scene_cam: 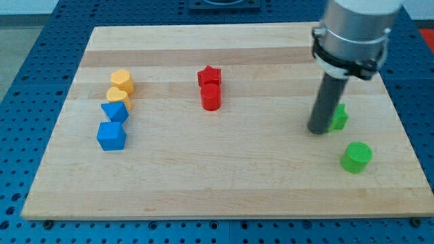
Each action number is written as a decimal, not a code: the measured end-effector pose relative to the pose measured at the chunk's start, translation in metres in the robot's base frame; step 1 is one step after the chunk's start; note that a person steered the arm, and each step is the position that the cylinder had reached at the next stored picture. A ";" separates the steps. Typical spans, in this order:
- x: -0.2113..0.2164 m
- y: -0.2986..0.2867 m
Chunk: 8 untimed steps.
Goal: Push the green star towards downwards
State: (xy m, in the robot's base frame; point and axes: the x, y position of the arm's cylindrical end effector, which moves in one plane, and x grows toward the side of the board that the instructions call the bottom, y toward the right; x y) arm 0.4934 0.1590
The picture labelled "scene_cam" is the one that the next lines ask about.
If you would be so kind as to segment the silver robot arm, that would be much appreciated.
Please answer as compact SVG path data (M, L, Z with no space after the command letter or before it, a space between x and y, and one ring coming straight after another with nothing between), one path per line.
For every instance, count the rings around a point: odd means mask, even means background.
M387 59L389 35L402 8L400 0L329 0L312 28L312 55L323 69L308 122L321 135L332 125L350 77L370 80Z

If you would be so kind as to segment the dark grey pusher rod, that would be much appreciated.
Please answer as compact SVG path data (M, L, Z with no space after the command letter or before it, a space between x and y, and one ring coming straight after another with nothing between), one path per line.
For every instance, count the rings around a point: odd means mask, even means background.
M348 80L348 78L337 79L327 73L323 75L307 124L311 133L322 135L328 132Z

